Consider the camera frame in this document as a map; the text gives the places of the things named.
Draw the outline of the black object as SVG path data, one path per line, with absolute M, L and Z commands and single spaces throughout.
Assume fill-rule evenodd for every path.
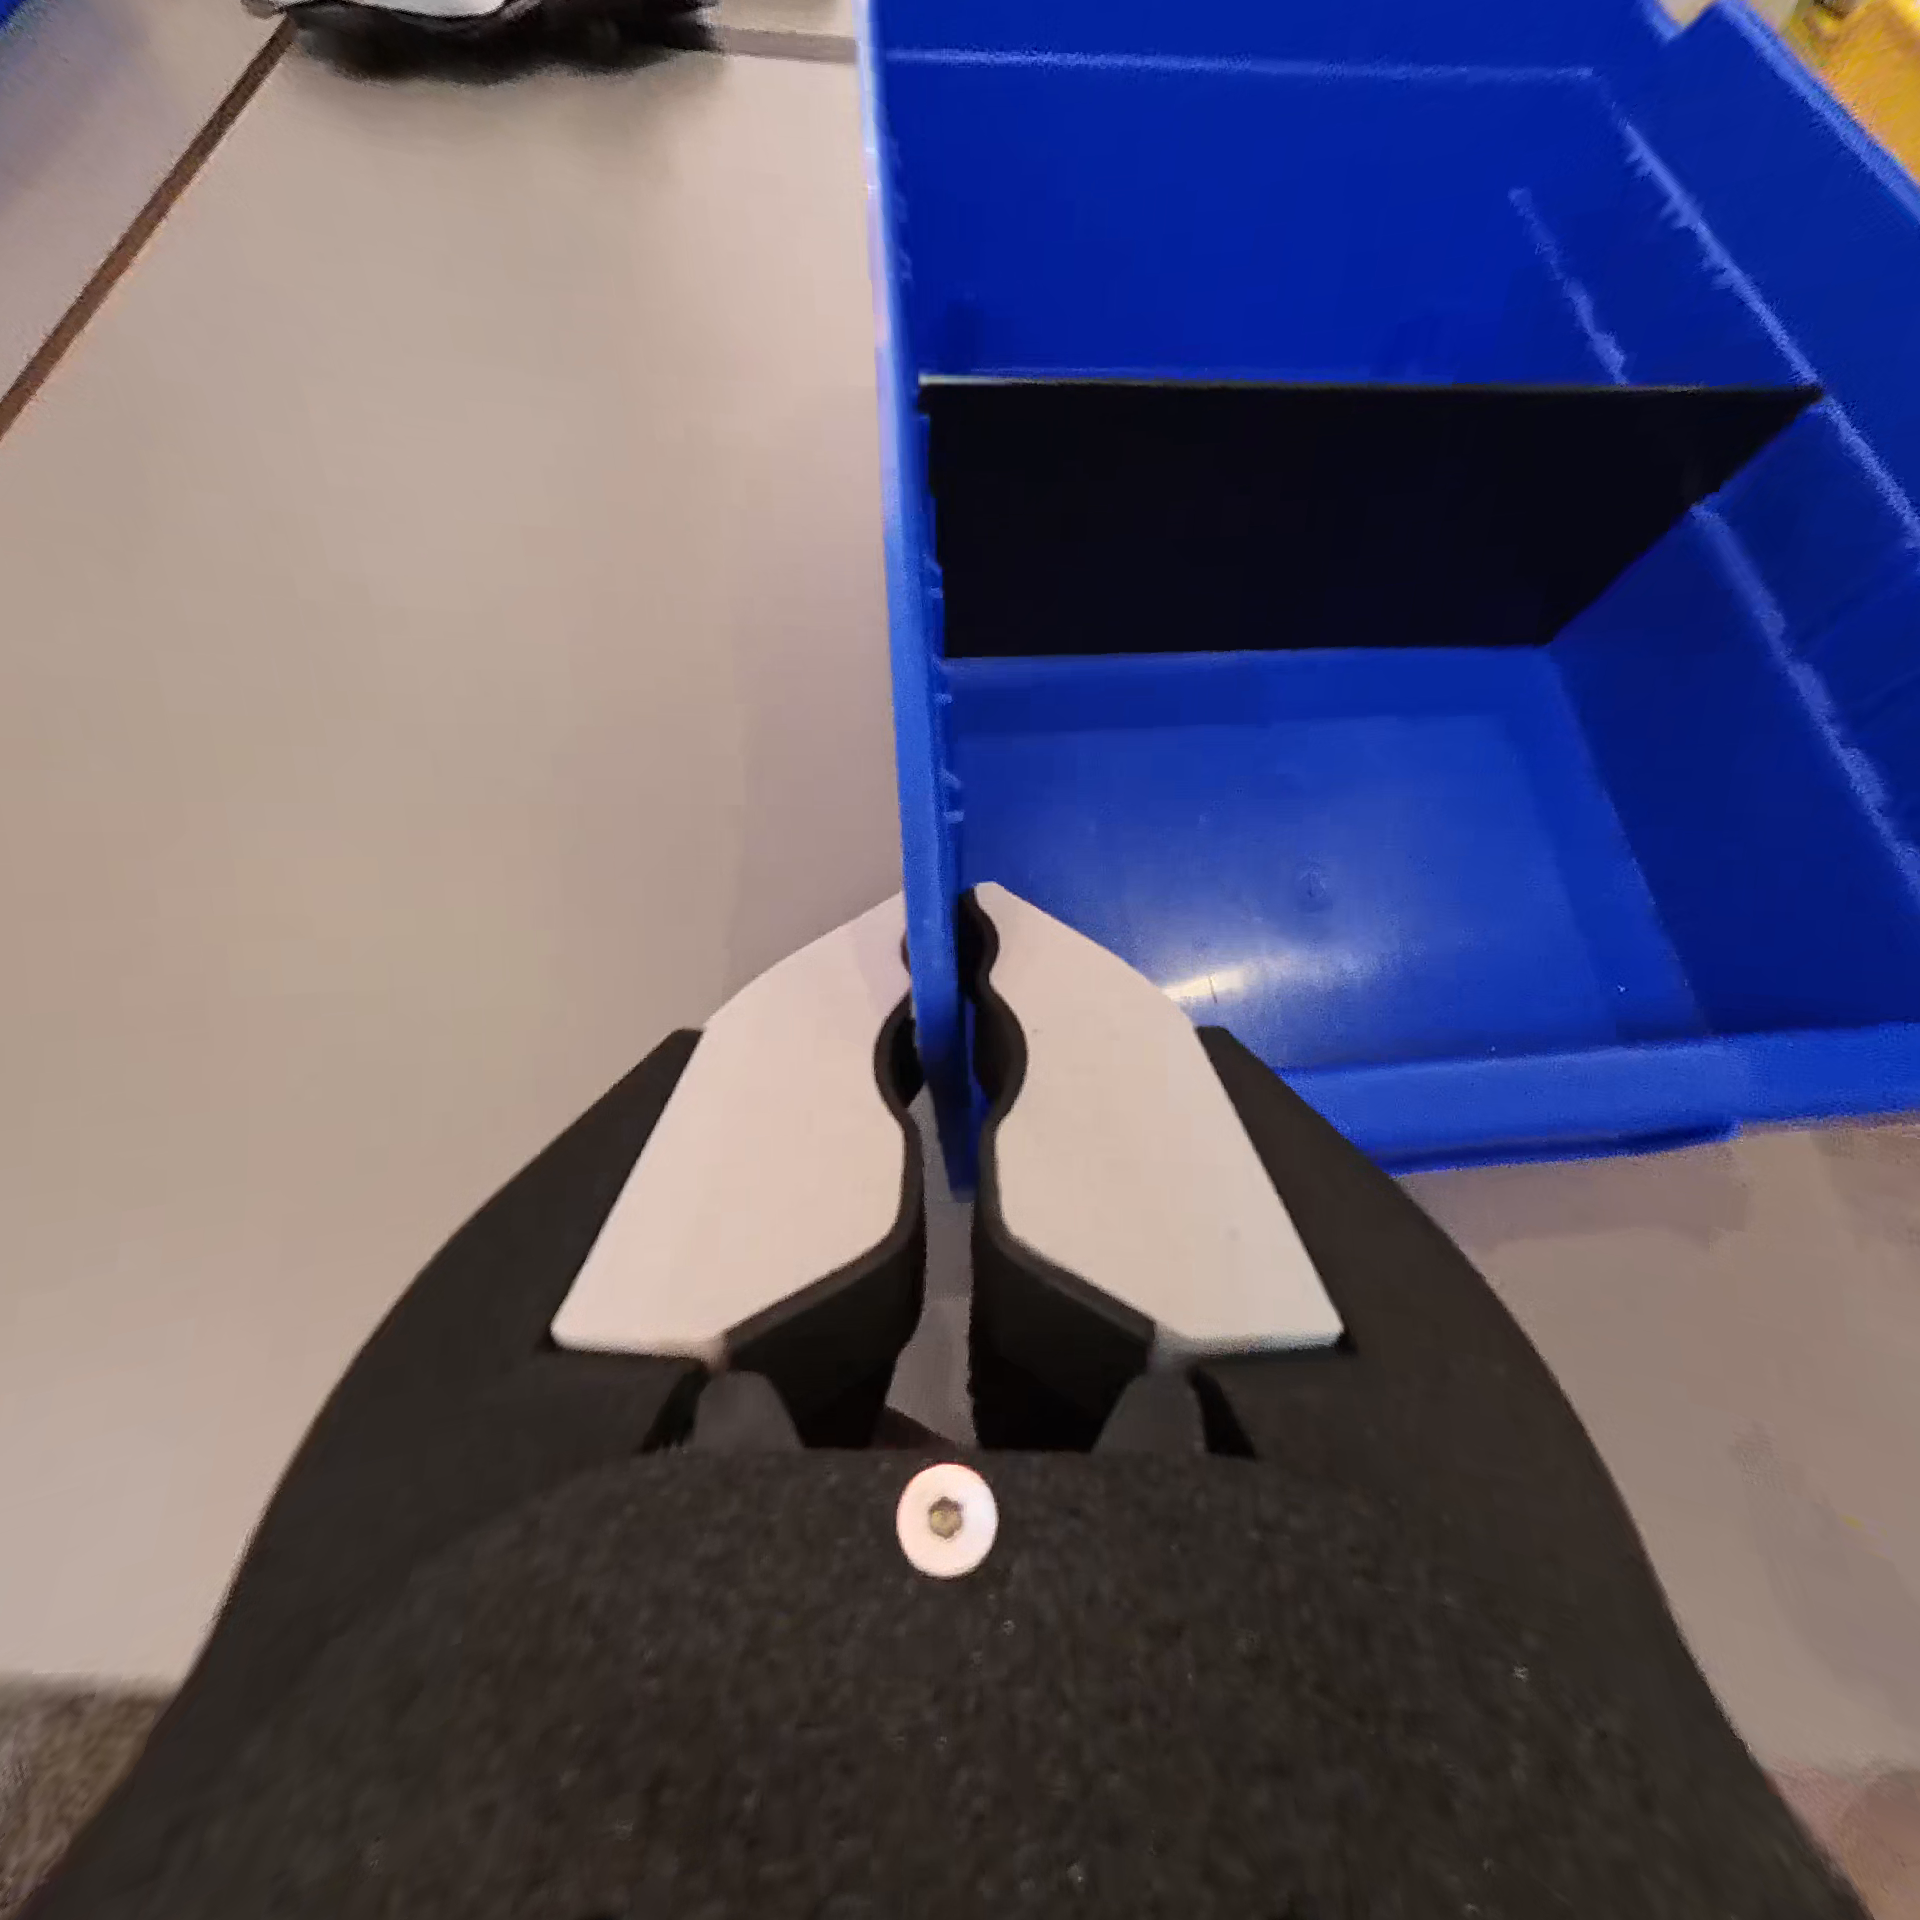
M 625 71 L 716 54 L 708 3 L 243 3 L 360 80 L 492 82 L 548 67 Z

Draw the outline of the blue plastic bin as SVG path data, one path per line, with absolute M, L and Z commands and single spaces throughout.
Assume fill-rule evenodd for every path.
M 1916 1112 L 1916 182 L 1745 3 L 862 3 L 920 1057 L 975 884 L 1389 1166 Z M 930 374 L 1818 384 L 1545 648 L 948 659 Z

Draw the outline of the grey desk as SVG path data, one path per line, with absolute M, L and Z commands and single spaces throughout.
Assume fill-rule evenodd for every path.
M 1707 1676 L 1572 1388 L 1389 1166 L 1195 1027 L 1333 1299 L 1322 1359 L 1137 1380 L 1092 1451 L 974 1426 L 975 1135 L 920 1057 L 920 1325 L 868 1451 L 754 1375 L 553 1345 L 708 1020 L 901 899 L 862 91 L 684 54 L 540 80 L 574 141 L 452 224 L 509 90 L 370 98 L 166 420 L 2 443 L 2 1231 L 159 1283 L 193 1149 L 236 1299 L 350 1299 L 370 1165 L 482 1128 L 309 1366 L 132 1773 L 34 1917 L 1867 1917 Z M 1508 1165 L 1616 1199 L 1718 1141 Z

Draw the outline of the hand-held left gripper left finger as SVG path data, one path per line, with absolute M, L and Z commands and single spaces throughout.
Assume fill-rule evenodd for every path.
M 708 1020 L 553 1345 L 754 1375 L 806 1446 L 875 1446 L 920 1325 L 917 1096 L 893 894 Z

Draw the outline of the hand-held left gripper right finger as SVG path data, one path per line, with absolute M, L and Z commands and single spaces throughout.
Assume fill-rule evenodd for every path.
M 1345 1335 L 1176 997 L 1005 884 L 964 899 L 974 1073 L 971 1396 L 986 1451 L 1092 1451 L 1151 1375 Z

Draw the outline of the black bin divider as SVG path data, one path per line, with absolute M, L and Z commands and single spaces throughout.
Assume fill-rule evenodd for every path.
M 944 650 L 1545 648 L 1822 397 L 930 374 Z

